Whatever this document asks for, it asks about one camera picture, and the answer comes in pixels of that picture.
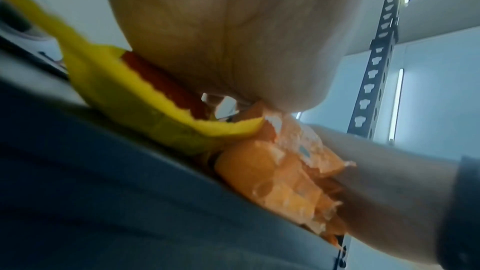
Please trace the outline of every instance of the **gray surface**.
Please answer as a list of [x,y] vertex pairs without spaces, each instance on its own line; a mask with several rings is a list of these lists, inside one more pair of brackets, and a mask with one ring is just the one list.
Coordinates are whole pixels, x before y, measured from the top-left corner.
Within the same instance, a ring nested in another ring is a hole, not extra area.
[[[384,0],[366,0],[348,54],[369,49]],[[399,43],[480,26],[480,0],[411,0],[400,11]]]

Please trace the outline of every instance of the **yellow wrapper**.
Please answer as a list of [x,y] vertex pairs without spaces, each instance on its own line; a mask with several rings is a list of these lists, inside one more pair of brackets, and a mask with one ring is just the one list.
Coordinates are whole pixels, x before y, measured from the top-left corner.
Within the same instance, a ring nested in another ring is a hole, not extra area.
[[251,136],[263,124],[262,118],[236,123],[194,119],[122,63],[118,50],[89,43],[33,0],[7,1],[58,40],[70,82],[90,106],[154,141],[196,155]]

